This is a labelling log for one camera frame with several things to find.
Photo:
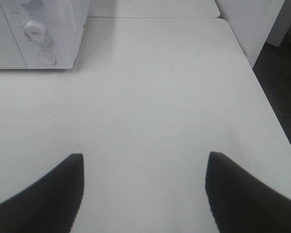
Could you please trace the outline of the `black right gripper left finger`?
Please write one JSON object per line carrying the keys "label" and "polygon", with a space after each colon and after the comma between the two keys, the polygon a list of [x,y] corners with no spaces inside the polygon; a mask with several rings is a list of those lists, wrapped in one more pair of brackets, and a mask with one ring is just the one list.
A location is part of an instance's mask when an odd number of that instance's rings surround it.
{"label": "black right gripper left finger", "polygon": [[69,233],[83,194],[83,154],[75,153],[0,203],[0,233]]}

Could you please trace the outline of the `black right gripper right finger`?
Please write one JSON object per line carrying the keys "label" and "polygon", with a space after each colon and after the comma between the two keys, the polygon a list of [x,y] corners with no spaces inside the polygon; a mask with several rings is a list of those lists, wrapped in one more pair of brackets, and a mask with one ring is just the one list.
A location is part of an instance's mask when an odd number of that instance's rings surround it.
{"label": "black right gripper right finger", "polygon": [[220,152],[208,158],[205,190],[221,233],[291,233],[291,199]]}

